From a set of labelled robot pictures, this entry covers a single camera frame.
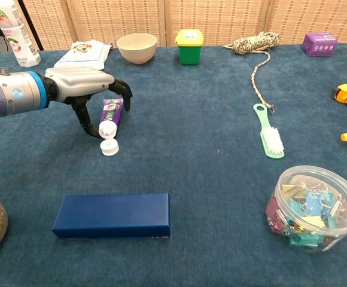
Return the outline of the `white plastic bottle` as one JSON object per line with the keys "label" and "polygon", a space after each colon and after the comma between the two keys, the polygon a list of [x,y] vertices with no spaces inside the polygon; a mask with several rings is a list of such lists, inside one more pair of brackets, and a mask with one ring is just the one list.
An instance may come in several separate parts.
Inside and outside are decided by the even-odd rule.
{"label": "white plastic bottle", "polygon": [[30,68],[40,63],[41,56],[31,41],[14,0],[0,0],[0,29],[21,67]]}

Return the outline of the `beige bowl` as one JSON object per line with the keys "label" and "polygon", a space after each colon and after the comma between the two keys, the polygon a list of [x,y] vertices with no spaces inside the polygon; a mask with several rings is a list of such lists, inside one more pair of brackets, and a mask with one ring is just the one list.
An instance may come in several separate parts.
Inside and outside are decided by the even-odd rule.
{"label": "beige bowl", "polygon": [[141,65],[154,57],[157,37],[149,33],[129,34],[117,40],[117,48],[125,60]]}

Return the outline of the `dark blue box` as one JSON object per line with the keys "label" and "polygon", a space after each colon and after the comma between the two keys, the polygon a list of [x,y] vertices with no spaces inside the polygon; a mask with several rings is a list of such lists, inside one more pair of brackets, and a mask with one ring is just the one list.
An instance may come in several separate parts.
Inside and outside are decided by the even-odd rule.
{"label": "dark blue box", "polygon": [[67,195],[52,232],[61,239],[169,237],[170,197],[168,193]]}

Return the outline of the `purple box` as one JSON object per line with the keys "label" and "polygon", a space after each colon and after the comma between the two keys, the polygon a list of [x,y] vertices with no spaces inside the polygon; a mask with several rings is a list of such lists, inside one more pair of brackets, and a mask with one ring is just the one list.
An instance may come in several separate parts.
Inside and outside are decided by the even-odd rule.
{"label": "purple box", "polygon": [[338,40],[331,33],[307,33],[302,50],[307,56],[332,56],[337,44]]}

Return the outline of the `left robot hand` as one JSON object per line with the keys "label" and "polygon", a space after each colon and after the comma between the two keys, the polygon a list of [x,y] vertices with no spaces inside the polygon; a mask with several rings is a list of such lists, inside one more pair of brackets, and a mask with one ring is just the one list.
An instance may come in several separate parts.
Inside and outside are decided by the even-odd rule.
{"label": "left robot hand", "polygon": [[129,85],[105,71],[83,66],[48,68],[44,79],[48,84],[46,90],[50,99],[71,105],[81,127],[90,136],[100,137],[98,130],[91,124],[86,107],[94,94],[112,91],[122,96],[124,109],[130,109],[132,91]]}

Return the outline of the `bamboo folding screen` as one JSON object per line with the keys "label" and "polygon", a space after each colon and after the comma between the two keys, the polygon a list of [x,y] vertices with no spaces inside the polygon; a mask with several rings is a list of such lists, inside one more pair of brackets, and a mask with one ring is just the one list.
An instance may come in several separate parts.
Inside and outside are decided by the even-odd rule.
{"label": "bamboo folding screen", "polygon": [[347,0],[23,1],[44,50],[66,50],[91,39],[116,42],[132,33],[150,33],[160,46],[172,46],[181,29],[201,30],[205,45],[229,44],[262,31],[279,33],[282,44],[300,44],[308,32],[329,32],[347,43]]}

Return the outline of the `black tripod stand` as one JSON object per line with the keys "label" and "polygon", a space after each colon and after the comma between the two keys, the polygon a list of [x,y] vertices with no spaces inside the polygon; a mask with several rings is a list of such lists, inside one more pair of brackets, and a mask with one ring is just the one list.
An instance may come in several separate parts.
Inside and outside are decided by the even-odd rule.
{"label": "black tripod stand", "polygon": [[43,46],[42,46],[41,40],[40,40],[40,38],[39,38],[39,36],[38,36],[38,34],[37,34],[37,32],[36,32],[35,26],[34,26],[32,20],[31,20],[31,17],[30,17],[30,15],[29,15],[29,13],[28,13],[28,11],[27,11],[27,9],[26,9],[26,6],[25,6],[24,1],[23,1],[23,0],[17,0],[17,1],[18,1],[18,3],[19,3],[20,8],[21,8],[21,10],[22,10],[22,12],[23,12],[23,14],[24,14],[24,17],[25,17],[25,19],[26,19],[26,21],[27,21],[27,23],[28,23],[28,25],[29,25],[29,29],[30,29],[31,32],[32,32],[32,35],[33,35],[33,37],[34,37],[34,39],[35,39],[35,42],[36,42],[36,44],[38,45],[38,48],[39,48],[41,51],[43,51],[44,48],[43,48]]}

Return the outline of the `clear tub of binder clips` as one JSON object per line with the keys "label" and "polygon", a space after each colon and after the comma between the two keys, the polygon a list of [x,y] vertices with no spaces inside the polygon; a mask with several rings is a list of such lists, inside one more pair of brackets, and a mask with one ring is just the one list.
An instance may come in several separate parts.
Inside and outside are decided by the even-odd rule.
{"label": "clear tub of binder clips", "polygon": [[322,167],[291,167],[279,176],[265,215],[291,248],[327,251],[347,236],[347,180]]}

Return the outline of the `green scrub brush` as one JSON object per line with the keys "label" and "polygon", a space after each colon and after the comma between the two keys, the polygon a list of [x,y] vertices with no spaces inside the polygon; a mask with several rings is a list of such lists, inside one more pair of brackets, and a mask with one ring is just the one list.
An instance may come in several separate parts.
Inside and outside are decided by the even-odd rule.
{"label": "green scrub brush", "polygon": [[269,123],[267,107],[264,104],[256,103],[253,110],[257,114],[261,125],[260,139],[265,155],[272,159],[283,158],[285,154],[282,139],[278,129],[272,127]]}

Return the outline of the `yellow green mini bin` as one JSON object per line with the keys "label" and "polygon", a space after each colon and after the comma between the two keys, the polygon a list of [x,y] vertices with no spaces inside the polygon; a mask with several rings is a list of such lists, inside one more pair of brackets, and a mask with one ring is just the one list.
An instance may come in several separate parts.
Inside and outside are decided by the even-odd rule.
{"label": "yellow green mini bin", "polygon": [[179,50],[179,62],[182,65],[198,65],[203,46],[203,33],[199,29],[181,29],[175,42]]}

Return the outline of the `blue table mat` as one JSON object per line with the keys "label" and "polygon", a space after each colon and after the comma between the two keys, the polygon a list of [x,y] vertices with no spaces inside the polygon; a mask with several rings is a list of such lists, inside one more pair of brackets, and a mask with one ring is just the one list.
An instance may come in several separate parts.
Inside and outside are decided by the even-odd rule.
{"label": "blue table mat", "polygon": [[[176,47],[132,65],[113,50],[106,69],[133,93],[119,152],[106,157],[70,106],[0,118],[0,287],[347,286],[347,236],[326,252],[290,248],[264,214],[279,175],[313,165],[347,180],[347,45],[308,57],[280,45],[256,75],[275,111],[285,157],[265,156],[250,78],[262,54],[204,47],[197,66]],[[169,193],[168,239],[58,239],[67,194]]]}

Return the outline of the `purple toothpaste tube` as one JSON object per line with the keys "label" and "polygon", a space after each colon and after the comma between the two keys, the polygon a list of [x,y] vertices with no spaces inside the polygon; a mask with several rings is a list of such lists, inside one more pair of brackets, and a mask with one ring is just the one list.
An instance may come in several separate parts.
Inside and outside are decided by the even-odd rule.
{"label": "purple toothpaste tube", "polygon": [[115,136],[120,123],[124,100],[104,99],[102,103],[102,114],[98,130],[99,136],[103,139],[100,149],[103,155],[112,156],[119,151],[119,145]]}

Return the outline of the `white snack bag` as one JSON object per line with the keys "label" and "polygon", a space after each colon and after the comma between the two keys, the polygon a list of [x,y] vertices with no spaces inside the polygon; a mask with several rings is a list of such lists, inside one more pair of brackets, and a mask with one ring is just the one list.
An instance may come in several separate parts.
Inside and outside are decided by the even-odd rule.
{"label": "white snack bag", "polygon": [[105,44],[98,40],[77,41],[71,49],[55,64],[55,68],[83,66],[95,70],[103,70],[112,48],[112,41]]}

